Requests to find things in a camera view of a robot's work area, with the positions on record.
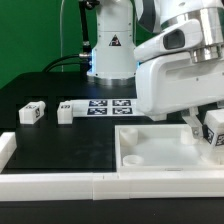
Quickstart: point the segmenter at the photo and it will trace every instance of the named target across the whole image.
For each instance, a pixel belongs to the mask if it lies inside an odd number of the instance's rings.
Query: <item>black cable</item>
[[[52,65],[50,68],[48,68],[45,72],[51,71],[53,68],[59,67],[59,66],[64,66],[64,65],[80,65],[82,62],[68,62],[68,63],[59,63]]]
[[[83,51],[91,52],[85,4],[86,4],[85,1],[79,1],[79,11],[80,11],[81,27],[82,27]]]
[[[61,61],[67,60],[67,59],[71,59],[71,58],[79,58],[79,55],[78,55],[78,54],[72,54],[72,55],[68,55],[68,56],[64,56],[64,57],[58,58],[58,59],[52,61],[50,64],[48,64],[48,65],[43,69],[42,72],[47,72],[47,70],[48,70],[51,66],[57,64],[58,62],[61,62]]]

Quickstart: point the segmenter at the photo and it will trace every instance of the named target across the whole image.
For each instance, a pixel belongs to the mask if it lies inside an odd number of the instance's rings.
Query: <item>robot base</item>
[[[135,84],[135,77],[128,79],[102,79],[96,76],[87,75],[87,81],[104,86],[130,86]]]

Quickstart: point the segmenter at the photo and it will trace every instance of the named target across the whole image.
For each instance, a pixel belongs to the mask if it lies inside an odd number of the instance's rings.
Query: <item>cable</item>
[[[52,61],[50,64],[48,64],[43,69],[42,72],[46,72],[50,67],[52,67],[53,65],[57,64],[58,62],[61,62],[61,61],[67,60],[67,59],[71,59],[71,58],[79,58],[79,55],[78,54],[72,54],[72,55],[68,55],[68,56],[64,56],[64,57],[58,58],[58,59]]]
[[[80,65],[82,62],[68,62],[68,63],[59,63],[56,65],[52,65],[50,68],[48,68],[45,72],[51,71],[53,68],[64,66],[64,65]]]
[[[63,57],[64,53],[64,36],[63,36],[63,18],[64,18],[64,7],[65,0],[61,2],[61,10],[60,10],[60,45],[61,45],[61,57]]]

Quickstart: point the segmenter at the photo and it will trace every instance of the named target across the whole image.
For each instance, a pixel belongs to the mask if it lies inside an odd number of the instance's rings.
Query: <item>warning label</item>
[[[121,43],[117,37],[117,35],[114,35],[112,41],[110,42],[109,46],[113,46],[113,47],[119,47],[121,46]]]

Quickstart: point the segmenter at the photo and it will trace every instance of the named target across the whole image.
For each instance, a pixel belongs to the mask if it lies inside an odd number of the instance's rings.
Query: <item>white block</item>
[[[15,151],[16,138],[14,132],[5,132],[0,137],[0,173]]]
[[[57,114],[58,114],[58,124],[72,124],[73,121],[72,102],[66,101],[60,103]]]
[[[21,124],[34,124],[44,115],[45,103],[43,101],[30,102],[19,110]]]
[[[208,142],[212,147],[224,149],[224,109],[208,111],[204,123],[208,126]]]

